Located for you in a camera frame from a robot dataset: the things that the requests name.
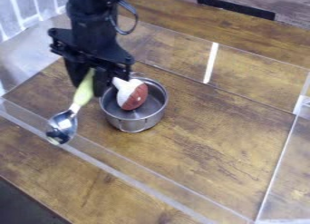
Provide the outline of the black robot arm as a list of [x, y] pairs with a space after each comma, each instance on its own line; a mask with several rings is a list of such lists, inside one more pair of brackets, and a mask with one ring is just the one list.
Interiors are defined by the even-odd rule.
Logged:
[[[119, 6], [135, 16], [135, 24], [127, 31], [117, 25]], [[71, 28], [48, 30], [51, 52], [63, 57], [75, 87], [89, 69], [95, 69], [92, 92], [101, 97], [113, 77], [130, 79], [135, 57], [120, 47], [116, 37], [136, 29], [138, 13], [124, 0], [68, 0], [65, 8]]]

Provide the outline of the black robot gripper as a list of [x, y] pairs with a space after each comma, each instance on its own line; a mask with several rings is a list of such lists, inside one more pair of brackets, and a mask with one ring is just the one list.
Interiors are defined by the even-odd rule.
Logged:
[[68, 12], [71, 29], [51, 28], [51, 52], [64, 59], [71, 83], [77, 87], [95, 67], [93, 94], [100, 97], [111, 85], [112, 78], [128, 79], [134, 56], [120, 47], [116, 35], [130, 34], [117, 26], [117, 12], [101, 14]]

